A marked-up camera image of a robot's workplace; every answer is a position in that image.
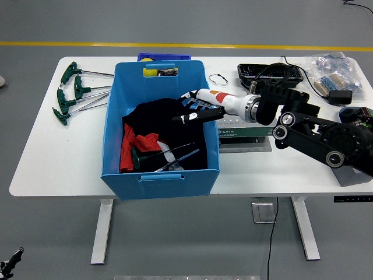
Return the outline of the black white robot left hand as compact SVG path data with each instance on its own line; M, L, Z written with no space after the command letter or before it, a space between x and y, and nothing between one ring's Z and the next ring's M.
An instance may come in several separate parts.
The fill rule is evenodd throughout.
M12 270L16 264L21 261L24 248L20 247L8 261L1 262L1 279L9 279L13 277Z

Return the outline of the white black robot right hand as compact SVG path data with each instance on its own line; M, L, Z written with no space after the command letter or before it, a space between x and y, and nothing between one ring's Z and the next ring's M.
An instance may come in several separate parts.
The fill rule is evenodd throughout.
M218 120L225 114L239 116L246 122L252 121L250 98L252 96L237 97L235 95L210 89L199 89L187 92L183 99L202 101L204 104L214 106L203 111L184 114L172 118L173 122L180 124L205 123Z

